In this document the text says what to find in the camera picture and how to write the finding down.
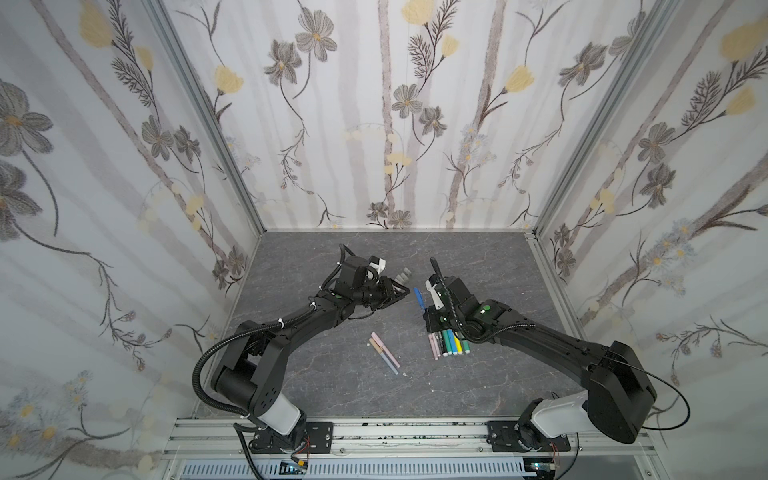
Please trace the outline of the blue pen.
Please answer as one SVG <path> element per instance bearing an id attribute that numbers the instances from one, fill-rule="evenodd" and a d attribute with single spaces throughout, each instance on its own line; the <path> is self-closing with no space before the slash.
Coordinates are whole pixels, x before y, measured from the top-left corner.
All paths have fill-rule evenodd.
<path id="1" fill-rule="evenodd" d="M 425 301 L 423 299 L 423 296 L 422 296 L 420 290 L 418 288 L 414 287 L 413 291 L 414 291 L 414 295 L 416 297 L 416 300 L 418 302 L 419 307 L 421 308 L 422 311 L 426 311 L 426 304 L 425 304 Z"/>

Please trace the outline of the blue marker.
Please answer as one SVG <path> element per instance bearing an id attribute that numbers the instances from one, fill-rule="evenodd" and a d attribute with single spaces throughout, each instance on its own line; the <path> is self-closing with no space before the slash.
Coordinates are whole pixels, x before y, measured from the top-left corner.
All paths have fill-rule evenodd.
<path id="1" fill-rule="evenodd" d="M 446 332 L 446 335 L 448 336 L 449 341 L 450 341 L 452 354 L 458 355 L 460 353 L 460 350 L 459 350 L 459 348 L 457 346 L 457 340 L 456 340 L 456 336 L 455 336 L 454 332 L 452 330 L 448 329 L 447 332 Z"/>

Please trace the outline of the dark green marker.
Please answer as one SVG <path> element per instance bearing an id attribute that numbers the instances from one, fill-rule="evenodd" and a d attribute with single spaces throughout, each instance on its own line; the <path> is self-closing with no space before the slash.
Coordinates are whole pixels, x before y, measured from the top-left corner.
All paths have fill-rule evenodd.
<path id="1" fill-rule="evenodd" d="M 453 350 L 453 344 L 452 344 L 452 341 L 451 341 L 451 335 L 449 334 L 449 332 L 447 330 L 443 330 L 441 332 L 441 334 L 442 334 L 443 342 L 445 344 L 446 353 L 448 355 L 453 355 L 454 354 L 454 350 Z"/>

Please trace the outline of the black white pen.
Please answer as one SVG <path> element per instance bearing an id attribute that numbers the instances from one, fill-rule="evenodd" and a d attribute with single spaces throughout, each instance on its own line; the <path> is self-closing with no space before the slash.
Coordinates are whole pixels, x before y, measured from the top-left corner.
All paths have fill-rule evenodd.
<path id="1" fill-rule="evenodd" d="M 438 332 L 436 334 L 436 336 L 437 336 L 437 340 L 439 341 L 439 344 L 440 344 L 441 355 L 443 357 L 447 357 L 449 352 L 447 350 L 446 343 L 445 343 L 445 341 L 443 339 L 442 332 Z"/>

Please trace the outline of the purple pink pen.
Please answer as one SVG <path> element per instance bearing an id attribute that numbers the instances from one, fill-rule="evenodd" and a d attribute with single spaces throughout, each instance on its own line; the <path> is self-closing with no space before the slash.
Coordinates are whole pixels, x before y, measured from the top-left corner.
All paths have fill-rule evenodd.
<path id="1" fill-rule="evenodd" d="M 436 348 L 435 348 L 435 343 L 434 343 L 434 339 L 433 339 L 432 333 L 428 333 L 427 334 L 427 338 L 428 338 L 429 343 L 430 343 L 430 347 L 431 347 L 431 350 L 432 350 L 433 358 L 435 360 L 438 360 L 440 357 L 437 355 L 437 351 L 436 351 Z"/>

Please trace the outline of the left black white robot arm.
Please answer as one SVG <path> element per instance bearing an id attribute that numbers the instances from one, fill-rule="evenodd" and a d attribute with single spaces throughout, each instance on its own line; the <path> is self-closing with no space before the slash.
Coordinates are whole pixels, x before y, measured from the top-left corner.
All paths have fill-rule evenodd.
<path id="1" fill-rule="evenodd" d="M 307 436 L 306 413 L 282 393 L 290 355 L 318 334 L 351 318 L 357 307 L 375 313 L 409 294 L 408 287 L 383 277 L 350 296 L 321 290 L 306 307 L 274 322 L 246 321 L 235 334 L 211 347 L 196 366 L 200 369 L 216 352 L 223 352 L 213 368 L 210 388 L 225 400 L 207 396 L 201 387 L 196 392 L 201 401 L 215 409 L 265 426 L 280 449 L 297 450 Z"/>

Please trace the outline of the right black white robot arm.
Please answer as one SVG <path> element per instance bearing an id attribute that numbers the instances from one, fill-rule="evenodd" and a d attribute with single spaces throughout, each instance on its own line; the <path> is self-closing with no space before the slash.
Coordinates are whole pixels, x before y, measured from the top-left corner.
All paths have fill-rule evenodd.
<path id="1" fill-rule="evenodd" d="M 599 432 L 622 444 L 636 441 L 657 393 L 631 347 L 619 341 L 606 346 L 582 340 L 536 323 L 502 302 L 480 302 L 454 276 L 441 280 L 433 274 L 425 286 L 432 298 L 427 321 L 448 324 L 470 343 L 520 351 L 581 388 L 575 394 L 531 401 L 513 428 L 513 442 L 522 450 L 582 432 Z"/>

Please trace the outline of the light pink pen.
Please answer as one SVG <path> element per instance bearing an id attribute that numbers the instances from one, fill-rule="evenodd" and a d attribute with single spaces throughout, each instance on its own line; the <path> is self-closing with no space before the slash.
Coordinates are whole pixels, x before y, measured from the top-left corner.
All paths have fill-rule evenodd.
<path id="1" fill-rule="evenodd" d="M 391 361 L 391 363 L 395 366 L 395 368 L 397 368 L 397 369 L 401 368 L 400 363 L 398 362 L 396 357 L 392 354 L 392 352 L 388 349 L 388 347 L 385 345 L 385 343 L 383 342 L 381 337 L 376 332 L 372 332 L 371 333 L 371 337 L 381 347 L 381 349 L 383 350 L 384 354 Z"/>

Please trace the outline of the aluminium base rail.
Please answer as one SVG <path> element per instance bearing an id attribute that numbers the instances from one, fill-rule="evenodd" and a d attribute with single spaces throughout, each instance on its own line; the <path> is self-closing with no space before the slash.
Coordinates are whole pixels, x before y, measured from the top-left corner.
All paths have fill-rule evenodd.
<path id="1" fill-rule="evenodd" d="M 358 458 L 506 458 L 524 461 L 534 478 L 517 479 L 666 479 L 668 473 L 648 435 L 630 445 L 598 433 L 569 434 L 569 452 L 496 452 L 487 442 L 490 421 L 508 417 L 317 418 L 330 422 L 326 451 L 295 456 L 273 451 L 250 459 L 232 420 L 177 421 L 163 459 L 165 479 L 254 479 L 260 461 L 290 461 L 305 470 L 316 459 Z"/>

